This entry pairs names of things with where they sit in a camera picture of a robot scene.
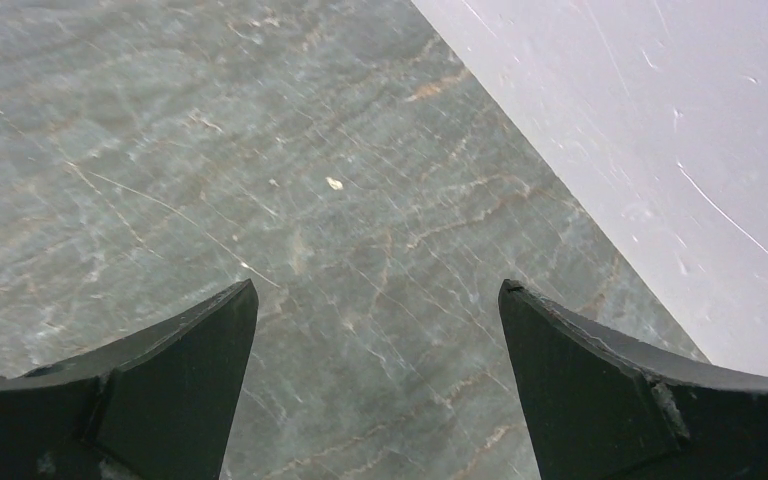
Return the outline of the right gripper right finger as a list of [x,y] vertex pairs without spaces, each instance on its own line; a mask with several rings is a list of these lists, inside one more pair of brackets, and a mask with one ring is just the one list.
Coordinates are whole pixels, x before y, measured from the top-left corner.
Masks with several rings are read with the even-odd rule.
[[515,280],[498,295],[544,479],[768,479],[768,377],[692,360]]

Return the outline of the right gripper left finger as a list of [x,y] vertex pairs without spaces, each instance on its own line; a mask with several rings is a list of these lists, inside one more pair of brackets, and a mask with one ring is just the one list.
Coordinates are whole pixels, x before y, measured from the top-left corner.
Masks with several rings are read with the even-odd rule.
[[81,355],[0,376],[0,479],[217,479],[259,299],[241,281]]

